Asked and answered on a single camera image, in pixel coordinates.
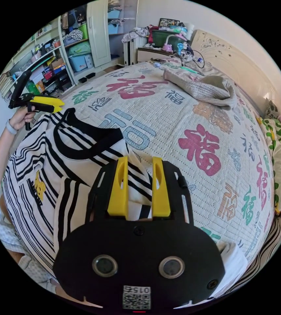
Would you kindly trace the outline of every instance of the radiator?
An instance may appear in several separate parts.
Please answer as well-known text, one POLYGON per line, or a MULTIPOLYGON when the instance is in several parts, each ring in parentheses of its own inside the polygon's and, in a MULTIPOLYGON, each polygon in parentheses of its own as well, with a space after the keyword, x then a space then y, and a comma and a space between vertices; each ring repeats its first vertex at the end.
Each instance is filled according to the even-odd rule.
POLYGON ((131 66, 137 63, 137 49, 147 44, 146 37, 137 37, 123 44, 124 65, 131 66))

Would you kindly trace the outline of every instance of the headboard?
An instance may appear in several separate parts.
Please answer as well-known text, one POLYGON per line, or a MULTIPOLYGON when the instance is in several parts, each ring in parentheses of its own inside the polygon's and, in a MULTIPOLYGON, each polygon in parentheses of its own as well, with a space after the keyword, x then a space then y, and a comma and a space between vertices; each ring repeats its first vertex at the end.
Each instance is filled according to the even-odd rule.
POLYGON ((202 30, 197 30, 191 44, 205 61, 230 77, 255 102, 261 113, 268 100, 278 103, 279 96, 262 70, 241 51, 226 41, 202 30))

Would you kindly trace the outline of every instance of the plaid shirt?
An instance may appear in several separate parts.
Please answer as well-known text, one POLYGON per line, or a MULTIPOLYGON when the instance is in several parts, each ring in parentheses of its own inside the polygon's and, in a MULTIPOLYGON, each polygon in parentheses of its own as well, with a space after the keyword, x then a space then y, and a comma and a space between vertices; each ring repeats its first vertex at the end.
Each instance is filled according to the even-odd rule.
POLYGON ((24 272, 41 287, 56 293, 56 286, 50 282, 51 276, 32 258, 23 245, 15 228, 10 224, 0 209, 0 240, 6 249, 25 254, 18 265, 24 272))

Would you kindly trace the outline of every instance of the bedspread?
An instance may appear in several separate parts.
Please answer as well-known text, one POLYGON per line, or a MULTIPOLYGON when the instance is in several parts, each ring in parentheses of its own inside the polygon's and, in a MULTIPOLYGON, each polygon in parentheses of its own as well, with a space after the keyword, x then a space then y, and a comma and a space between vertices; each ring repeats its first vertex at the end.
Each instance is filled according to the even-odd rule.
POLYGON ((274 216, 272 163, 258 113, 237 87, 237 106, 225 111, 163 79, 164 69, 180 66, 168 60, 160 68, 146 62, 122 68, 76 89, 64 99, 65 107, 75 107, 86 123, 120 128, 151 175, 152 156, 179 167, 194 224, 219 247, 238 244, 250 264, 274 216))

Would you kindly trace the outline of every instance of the beige blanket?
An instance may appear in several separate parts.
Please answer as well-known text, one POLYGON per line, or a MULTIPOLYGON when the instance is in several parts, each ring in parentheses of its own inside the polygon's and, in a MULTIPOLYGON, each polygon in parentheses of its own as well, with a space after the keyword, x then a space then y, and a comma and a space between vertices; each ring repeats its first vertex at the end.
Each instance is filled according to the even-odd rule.
POLYGON ((163 78, 176 84, 199 101, 221 106, 225 110, 231 110, 237 106, 233 84, 220 76, 209 75, 194 80, 188 71, 174 72, 165 69, 163 78))

